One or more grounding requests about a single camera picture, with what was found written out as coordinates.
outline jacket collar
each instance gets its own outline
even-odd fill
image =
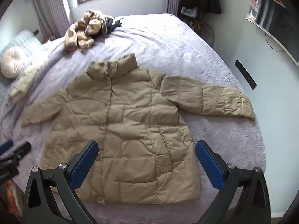
[[[91,62],[87,73],[90,77],[105,81],[106,75],[111,79],[119,78],[134,70],[137,67],[135,54],[125,55],[116,61]]]

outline round pillow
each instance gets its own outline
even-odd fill
[[[3,55],[1,72],[4,77],[17,78],[25,66],[27,55],[19,46],[9,48]]]

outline bedspread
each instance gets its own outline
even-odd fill
[[[40,165],[44,140],[50,122],[21,127],[23,108],[38,102],[59,88],[65,88],[74,77],[85,71],[93,60],[113,60],[135,53],[139,64],[163,71],[166,75],[184,75],[213,84],[242,90],[223,60],[185,23],[169,14],[136,15],[122,19],[122,27],[108,38],[81,53],[67,53],[64,43],[49,55],[46,66],[32,84],[27,96],[16,105],[6,97],[1,107],[0,140],[11,138],[15,146],[24,141],[32,151],[22,160],[20,174],[14,181],[25,191],[32,167]],[[204,139],[226,162],[239,168],[265,170],[266,154],[257,121],[243,117],[199,116],[180,111],[194,141]],[[194,223],[206,211],[218,193],[199,165],[201,192],[199,198],[170,205],[117,205],[84,203],[101,223]],[[236,194],[231,206],[237,203]]]

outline beige puffer jacket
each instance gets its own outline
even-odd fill
[[[99,203],[163,204],[199,194],[194,143],[178,108],[254,119],[243,93],[137,66],[134,54],[92,62],[65,89],[30,106],[23,126],[54,118],[43,169],[68,162],[89,140],[99,155],[80,198]]]

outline metal screw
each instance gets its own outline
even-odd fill
[[[255,170],[258,172],[258,173],[261,173],[262,172],[262,169],[260,167],[255,167]]]
[[[32,169],[32,172],[37,172],[38,171],[38,167],[34,167],[33,169]]]
[[[65,168],[66,168],[66,163],[61,163],[61,164],[59,164],[59,168],[60,168],[60,169],[65,169]]]
[[[229,163],[227,164],[227,166],[228,166],[229,168],[231,168],[231,169],[233,169],[233,168],[236,167],[236,165],[233,164],[233,163],[231,163],[231,162],[229,162]]]

